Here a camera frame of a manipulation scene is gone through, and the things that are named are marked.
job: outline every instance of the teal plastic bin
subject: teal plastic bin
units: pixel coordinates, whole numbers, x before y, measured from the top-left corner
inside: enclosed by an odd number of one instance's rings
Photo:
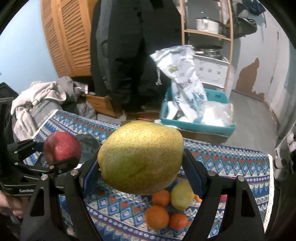
[[[216,101],[223,104],[229,103],[229,100],[224,92],[210,90],[210,89],[205,89],[205,91],[207,93],[208,101]],[[188,123],[184,121],[166,119],[167,112],[168,112],[168,101],[172,100],[171,93],[172,93],[171,88],[169,87],[165,96],[165,100],[161,107],[161,112],[160,112],[160,119],[162,124],[169,125],[169,126],[176,126],[178,128],[188,130],[188,131],[217,134],[217,135],[223,135],[227,137],[230,137],[234,132],[236,128],[235,124],[232,126],[220,127],[220,126],[210,126],[205,124]]]

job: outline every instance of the metal screw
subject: metal screw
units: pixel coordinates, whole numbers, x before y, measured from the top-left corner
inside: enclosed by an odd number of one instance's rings
[[[238,179],[239,181],[241,181],[241,182],[244,181],[244,177],[243,177],[243,176],[238,176],[237,179]]]
[[[208,173],[208,175],[211,176],[211,177],[213,177],[213,176],[216,175],[216,173],[215,173],[214,171],[212,171],[212,170],[208,171],[207,173]]]
[[[70,172],[70,174],[71,174],[72,176],[75,176],[75,175],[78,174],[78,170],[77,170],[77,169],[74,169],[74,170],[72,170],[72,171]]]
[[[48,178],[48,175],[47,174],[44,174],[44,175],[42,175],[42,177],[41,177],[41,180],[46,180]]]

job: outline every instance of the red apple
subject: red apple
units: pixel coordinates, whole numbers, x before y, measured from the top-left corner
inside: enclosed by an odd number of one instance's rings
[[[220,202],[226,202],[226,200],[227,200],[227,195],[221,195]]]
[[[76,157],[80,161],[81,152],[80,142],[66,132],[51,133],[44,142],[43,153],[49,165],[70,157]]]

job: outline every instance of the pear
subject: pear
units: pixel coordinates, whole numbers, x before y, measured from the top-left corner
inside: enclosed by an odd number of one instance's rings
[[[178,210],[185,210],[194,199],[194,193],[187,179],[174,186],[171,192],[171,204]]]
[[[183,138],[174,128],[133,121],[114,131],[101,146],[103,180],[125,193],[149,195],[168,187],[183,157]]]

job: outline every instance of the cooking pot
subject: cooking pot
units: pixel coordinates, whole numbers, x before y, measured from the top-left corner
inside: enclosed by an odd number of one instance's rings
[[[210,58],[222,57],[222,47],[216,45],[198,45],[195,47],[195,54]]]
[[[220,26],[223,26],[223,23],[208,17],[196,19],[196,29],[199,31],[219,34]]]

